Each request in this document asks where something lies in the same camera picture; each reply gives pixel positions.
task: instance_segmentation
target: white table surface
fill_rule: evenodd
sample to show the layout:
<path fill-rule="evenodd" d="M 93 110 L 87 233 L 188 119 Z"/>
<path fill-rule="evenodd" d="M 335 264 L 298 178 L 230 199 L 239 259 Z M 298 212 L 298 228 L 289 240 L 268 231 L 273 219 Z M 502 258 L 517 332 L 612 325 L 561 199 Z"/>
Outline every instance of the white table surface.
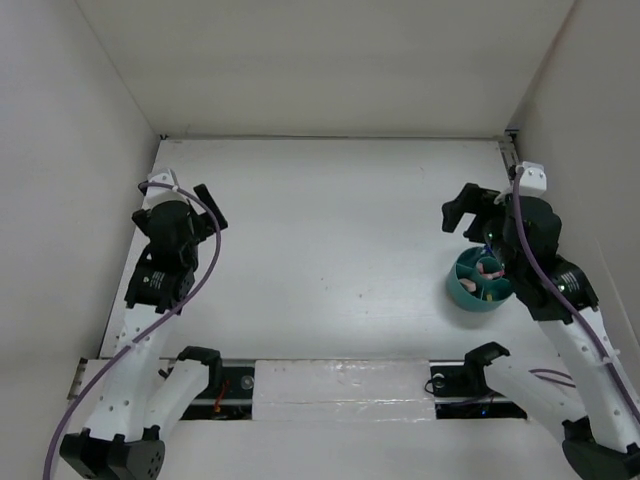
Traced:
<path fill-rule="evenodd" d="M 452 359 L 492 340 L 520 356 L 556 355 L 517 300 L 478 315 L 445 293 L 472 245 L 463 225 L 441 232 L 441 205 L 466 182 L 507 185 L 496 142 L 167 140 L 155 167 L 167 166 L 185 188 L 207 184 L 229 221 L 218 267 L 176 322 L 167 357 L 200 345 L 226 358 Z M 144 244 L 136 232 L 103 357 Z M 213 249 L 213 239 L 201 246 L 201 264 Z"/>

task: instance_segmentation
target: cable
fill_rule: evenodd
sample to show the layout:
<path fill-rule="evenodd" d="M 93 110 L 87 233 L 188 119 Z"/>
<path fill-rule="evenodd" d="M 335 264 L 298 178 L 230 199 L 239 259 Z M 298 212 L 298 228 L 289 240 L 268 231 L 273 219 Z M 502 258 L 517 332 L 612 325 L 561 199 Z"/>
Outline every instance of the cable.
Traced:
<path fill-rule="evenodd" d="M 569 300 L 567 300 L 564 297 L 564 295 L 562 295 L 560 290 L 558 290 L 558 288 L 551 281 L 551 279 L 547 277 L 547 275 L 544 273 L 544 271 L 538 264 L 538 261 L 536 260 L 536 257 L 533 254 L 533 251 L 531 250 L 531 246 L 527 242 L 527 235 L 524 231 L 524 220 L 522 218 L 522 207 L 520 205 L 520 180 L 522 179 L 523 174 L 524 174 L 524 169 L 521 168 L 517 172 L 516 178 L 513 181 L 513 211 L 514 211 L 514 216 L 516 220 L 516 230 L 518 231 L 518 238 L 520 239 L 522 250 L 524 251 L 524 254 L 527 257 L 527 260 L 531 264 L 531 268 L 533 268 L 533 270 L 536 272 L 536 275 L 538 275 L 543 285 L 547 288 L 547 290 L 549 290 L 553 294 L 554 297 L 558 299 L 558 301 L 562 304 L 562 306 L 566 308 L 569 311 L 569 313 L 571 313 L 571 315 L 576 320 L 576 322 L 578 322 L 578 324 L 582 327 L 582 329 L 585 331 L 587 336 L 591 339 L 593 344 L 596 346 L 596 350 L 598 351 L 598 354 L 600 355 L 600 357 L 604 359 L 605 357 L 609 356 L 606 347 L 602 344 L 596 332 L 593 331 L 593 328 L 591 328 L 591 325 L 589 325 L 589 322 L 587 321 L 587 319 L 584 318 L 582 314 L 580 314 L 580 312 L 578 312 L 578 310 L 571 304 L 571 302 L 569 302 Z M 616 385 L 620 394 L 624 398 L 624 401 L 627 404 L 627 407 L 629 408 L 629 410 L 631 411 L 631 414 L 636 419 L 636 422 L 640 424 L 640 410 L 638 410 L 638 406 L 636 405 L 633 398 L 631 398 L 631 394 L 627 390 L 627 387 L 624 384 L 624 381 L 622 380 L 622 378 L 620 377 L 620 374 L 618 373 L 618 371 L 616 370 L 616 368 L 613 366 L 612 363 L 606 363 L 605 367 L 609 371 L 609 375 L 611 376 L 613 383 Z"/>
<path fill-rule="evenodd" d="M 433 393 L 433 390 L 429 390 L 427 388 L 429 385 L 432 385 L 432 384 L 433 384 L 433 380 L 427 380 L 427 383 L 424 384 L 424 391 L 427 392 L 429 395 L 435 396 L 435 393 Z"/>
<path fill-rule="evenodd" d="M 222 401 L 224 396 L 227 394 L 227 391 L 229 390 L 229 386 L 230 385 L 231 385 L 231 382 L 229 380 L 226 380 L 222 384 L 222 389 L 220 390 L 220 395 L 218 395 L 218 398 L 216 398 L 216 403 L 213 404 L 213 412 L 214 413 L 220 413 L 220 402 Z"/>
<path fill-rule="evenodd" d="M 147 327 L 145 330 L 143 330 L 137 337 L 135 337 L 133 339 L 133 343 L 140 342 L 142 339 L 144 339 L 150 333 L 155 331 L 158 327 L 160 327 L 164 323 L 166 323 L 171 317 L 173 317 L 176 313 L 178 313 L 180 310 L 182 310 L 182 308 L 184 308 L 184 306 L 187 303 L 189 303 L 193 297 L 195 297 L 198 294 L 198 292 L 204 286 L 204 284 L 207 283 L 207 280 L 209 280 L 209 277 L 211 276 L 211 273 L 213 272 L 213 269 L 216 266 L 216 263 L 218 263 L 218 257 L 220 257 L 220 242 L 222 240 L 222 233 L 220 231 L 220 224 L 218 223 L 218 219 L 216 218 L 215 214 L 211 211 L 211 209 L 202 200 L 200 200 L 198 197 L 196 197 L 192 193 L 189 193 L 186 190 L 183 190 L 182 188 L 174 187 L 173 185 L 167 185 L 167 184 L 164 184 L 164 183 L 156 183 L 156 182 L 143 183 L 141 185 L 141 187 L 147 187 L 147 188 L 148 187 L 157 187 L 157 188 L 164 188 L 164 189 L 167 189 L 167 190 L 175 190 L 179 194 L 185 196 L 189 200 L 192 200 L 193 202 L 195 202 L 198 205 L 200 205 L 200 207 L 202 207 L 202 209 L 211 217 L 211 219 L 213 221 L 215 235 L 216 235 L 216 249 L 215 249 L 215 252 L 213 253 L 213 258 L 211 259 L 211 263 L 209 264 L 209 266 L 207 267 L 207 270 L 202 275 L 202 279 L 200 280 L 200 282 L 198 282 L 198 284 L 195 287 L 193 287 L 191 292 L 189 292 L 189 294 L 184 298 L 184 300 L 182 300 L 180 303 L 178 303 L 175 307 L 173 307 L 167 313 L 162 315 L 162 317 L 160 317 L 153 324 L 151 324 L 149 327 Z M 96 376 L 93 377 L 87 383 L 87 385 L 82 389 L 82 391 L 78 394 L 78 396 L 71 403 L 71 405 L 69 405 L 69 407 L 67 408 L 67 411 L 64 412 L 64 415 L 62 416 L 62 419 L 58 423 L 58 426 L 56 427 L 56 429 L 55 429 L 55 431 L 53 433 L 53 436 L 51 437 L 51 441 L 49 442 L 49 448 L 47 449 L 47 456 L 45 457 L 45 462 L 44 462 L 44 471 L 43 471 L 43 474 L 42 474 L 42 479 L 43 480 L 51 480 L 52 477 L 53 477 L 53 462 L 54 462 L 54 459 L 55 459 L 58 443 L 60 441 L 60 438 L 62 437 L 62 434 L 65 431 L 67 423 L 69 422 L 69 420 L 71 419 L 71 416 L 73 415 L 73 412 L 76 411 L 76 409 L 78 408 L 80 403 L 82 403 L 82 401 L 85 399 L 85 397 L 87 396 L 89 391 L 100 381 L 100 379 L 102 377 L 104 377 L 104 375 L 116 363 L 118 363 L 118 361 L 120 361 L 120 359 L 122 359 L 122 357 L 124 357 L 130 350 L 131 350 L 131 347 L 127 345 L 127 346 L 123 347 L 122 350 L 120 350 L 118 353 L 116 353 L 113 356 L 113 358 L 111 358 L 104 365 L 104 367 L 102 367 L 100 369 L 100 371 L 98 371 Z"/>
<path fill-rule="evenodd" d="M 557 380 L 555 378 L 545 377 L 543 375 L 536 375 L 536 377 L 546 382 L 555 383 L 556 385 L 563 385 L 569 388 L 576 388 L 576 386 L 573 383 L 563 382 L 562 380 Z"/>
<path fill-rule="evenodd" d="M 489 413 L 489 409 L 491 408 L 491 405 L 493 405 L 493 401 L 496 399 L 495 395 L 491 395 L 491 400 L 489 401 L 489 405 L 487 405 L 487 408 L 482 408 L 482 411 L 480 412 L 480 415 L 483 417 L 487 416 L 487 413 Z"/>
<path fill-rule="evenodd" d="M 493 397 L 496 392 L 490 392 L 486 395 L 480 395 L 479 397 L 470 398 L 469 400 L 464 400 L 462 402 L 449 403 L 447 404 L 450 407 L 466 407 L 467 405 L 473 405 L 474 403 L 481 402 L 482 400 L 486 400 L 489 397 Z"/>
<path fill-rule="evenodd" d="M 564 377 L 567 380 L 572 380 L 573 378 L 571 378 L 571 375 L 568 375 L 564 372 L 561 372 L 559 370 L 551 370 L 549 368 L 534 368 L 533 370 L 529 370 L 529 373 L 533 373 L 534 375 L 537 375 L 538 373 L 549 373 L 551 375 L 557 375 L 559 377 Z"/>

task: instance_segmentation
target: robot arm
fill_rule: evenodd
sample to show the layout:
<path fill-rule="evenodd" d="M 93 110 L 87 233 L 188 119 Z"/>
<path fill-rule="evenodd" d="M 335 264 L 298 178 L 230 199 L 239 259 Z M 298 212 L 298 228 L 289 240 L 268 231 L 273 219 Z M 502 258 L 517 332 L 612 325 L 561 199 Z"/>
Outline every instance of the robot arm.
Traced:
<path fill-rule="evenodd" d="M 543 181 L 546 188 L 542 167 L 520 168 L 517 175 L 511 172 L 515 182 L 522 181 L 519 185 L 527 195 L 539 196 L 544 189 L 536 182 Z M 516 205 L 510 191 L 501 194 L 467 184 L 455 200 L 443 205 L 442 229 L 453 232 L 464 213 L 475 215 L 464 236 L 487 244 L 503 264 L 517 298 L 564 360 L 584 406 L 516 368 L 510 352 L 495 343 L 469 352 L 464 367 L 452 370 L 446 380 L 465 385 L 469 396 L 498 391 L 513 399 L 560 441 L 581 478 L 632 478 L 640 473 L 638 394 L 609 341 L 586 275 L 556 253 L 560 218 L 540 198 L 519 200 Z M 519 228 L 527 245 L 521 242 Z"/>
<path fill-rule="evenodd" d="M 178 186 L 175 174 L 163 170 L 149 182 Z M 194 188 L 216 217 L 227 222 L 204 185 Z M 222 382 L 216 350 L 187 347 L 169 377 L 152 395 L 158 360 L 173 329 L 168 321 L 145 335 L 169 310 L 180 308 L 194 285 L 197 246 L 214 233 L 209 214 L 196 214 L 171 189 L 149 186 L 147 210 L 133 221 L 149 238 L 125 296 L 127 311 L 116 354 L 130 351 L 105 375 L 96 408 L 81 433 L 65 435 L 60 455 L 84 478 L 148 480 L 156 478 L 164 460 L 164 439 L 191 401 Z"/>

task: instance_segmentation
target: teal bowl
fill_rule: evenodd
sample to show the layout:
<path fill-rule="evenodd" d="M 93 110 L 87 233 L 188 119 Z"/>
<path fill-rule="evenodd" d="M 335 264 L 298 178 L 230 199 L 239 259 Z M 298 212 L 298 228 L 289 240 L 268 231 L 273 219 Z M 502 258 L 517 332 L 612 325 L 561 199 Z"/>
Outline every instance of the teal bowl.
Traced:
<path fill-rule="evenodd" d="M 453 301 L 469 312 L 490 312 L 502 305 L 513 293 L 506 278 L 484 278 L 476 264 L 480 262 L 487 273 L 502 270 L 496 258 L 483 247 L 474 247 L 462 252 L 447 275 L 447 291 Z M 476 292 L 469 292 L 460 284 L 461 278 L 468 278 L 477 285 Z"/>

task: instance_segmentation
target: white enclosure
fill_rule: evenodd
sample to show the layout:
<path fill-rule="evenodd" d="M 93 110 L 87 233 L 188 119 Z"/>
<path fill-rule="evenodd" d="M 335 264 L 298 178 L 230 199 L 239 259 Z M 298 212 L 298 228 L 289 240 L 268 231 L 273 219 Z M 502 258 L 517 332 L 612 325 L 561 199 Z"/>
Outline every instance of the white enclosure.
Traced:
<path fill-rule="evenodd" d="M 436 421 L 413 383 L 427 359 L 489 340 L 562 368 L 515 299 L 480 318 L 443 294 L 469 244 L 463 226 L 440 232 L 439 208 L 467 181 L 505 185 L 495 137 L 518 125 L 561 253 L 640 387 L 639 15 L 636 0 L 2 2 L 0 477 L 41 477 L 79 359 L 86 382 L 113 354 L 144 243 L 136 185 L 155 162 L 205 182 L 230 223 L 164 356 L 389 362 L 413 415 L 329 415 L 337 377 L 307 389 L 307 366 L 261 363 L 259 420 L 179 423 L 161 480 L 575 479 L 535 421 Z M 279 402 L 293 386 L 297 403 Z M 60 465 L 57 480 L 76 478 Z"/>
<path fill-rule="evenodd" d="M 571 0 L 79 0 L 158 133 L 501 135 Z"/>

